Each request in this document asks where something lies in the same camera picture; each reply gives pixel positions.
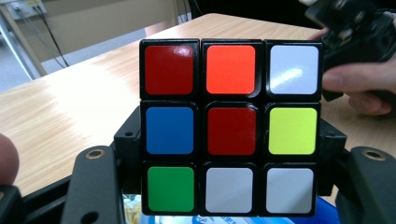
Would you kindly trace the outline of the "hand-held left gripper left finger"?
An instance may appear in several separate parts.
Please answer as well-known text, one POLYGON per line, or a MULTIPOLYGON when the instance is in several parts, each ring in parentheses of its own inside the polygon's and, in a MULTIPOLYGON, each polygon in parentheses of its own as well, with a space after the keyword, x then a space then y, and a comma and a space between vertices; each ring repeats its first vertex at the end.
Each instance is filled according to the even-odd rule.
POLYGON ((114 134, 113 148, 117 155, 119 182, 124 194, 141 193, 140 139, 141 119, 138 106, 114 134))

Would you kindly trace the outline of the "white power strip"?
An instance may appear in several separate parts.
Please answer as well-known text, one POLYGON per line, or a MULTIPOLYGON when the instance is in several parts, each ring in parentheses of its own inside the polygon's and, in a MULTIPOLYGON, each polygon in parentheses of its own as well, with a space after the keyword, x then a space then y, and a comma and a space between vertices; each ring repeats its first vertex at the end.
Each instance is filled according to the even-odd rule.
POLYGON ((42 0, 7 0, 5 6, 14 21, 47 13, 42 0))

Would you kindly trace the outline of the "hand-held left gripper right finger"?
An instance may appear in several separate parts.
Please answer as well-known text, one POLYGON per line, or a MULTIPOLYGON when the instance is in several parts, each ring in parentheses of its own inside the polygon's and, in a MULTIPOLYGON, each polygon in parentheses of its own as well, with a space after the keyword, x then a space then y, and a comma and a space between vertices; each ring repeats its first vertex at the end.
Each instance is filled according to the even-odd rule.
POLYGON ((321 119, 319 122, 318 195, 331 196, 345 177, 343 154, 347 136, 321 119))

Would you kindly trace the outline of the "multicoloured puzzle cube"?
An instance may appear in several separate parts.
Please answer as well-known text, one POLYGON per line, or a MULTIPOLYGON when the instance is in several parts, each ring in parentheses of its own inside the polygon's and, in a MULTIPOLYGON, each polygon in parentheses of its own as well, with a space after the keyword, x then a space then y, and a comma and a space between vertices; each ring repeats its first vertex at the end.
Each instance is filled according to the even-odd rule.
POLYGON ((146 214, 314 214, 319 42, 145 39, 139 65, 146 214))

